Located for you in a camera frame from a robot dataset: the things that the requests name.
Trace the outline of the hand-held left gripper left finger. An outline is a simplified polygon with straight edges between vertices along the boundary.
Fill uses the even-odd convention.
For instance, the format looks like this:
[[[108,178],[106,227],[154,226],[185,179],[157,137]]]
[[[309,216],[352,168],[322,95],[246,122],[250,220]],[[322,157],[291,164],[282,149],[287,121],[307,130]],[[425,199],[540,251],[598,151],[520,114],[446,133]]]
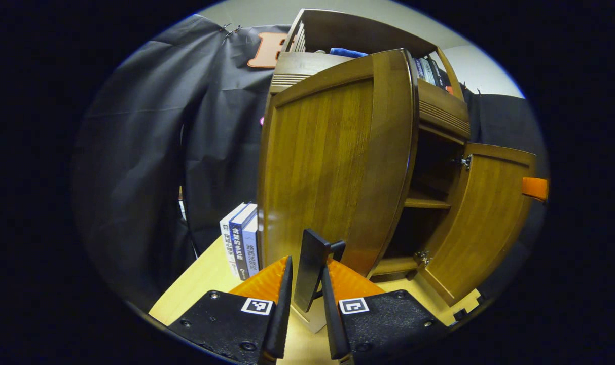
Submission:
[[[284,358],[293,273],[288,255],[228,293],[210,289],[168,330],[233,363],[275,364]]]

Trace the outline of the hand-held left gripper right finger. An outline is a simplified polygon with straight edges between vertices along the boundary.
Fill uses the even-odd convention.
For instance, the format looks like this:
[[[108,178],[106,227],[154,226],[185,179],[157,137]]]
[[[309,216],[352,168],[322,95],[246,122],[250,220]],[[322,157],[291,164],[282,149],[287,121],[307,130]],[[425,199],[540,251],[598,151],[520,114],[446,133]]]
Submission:
[[[406,364],[449,334],[405,289],[386,291],[334,259],[321,284],[330,354],[340,364]]]

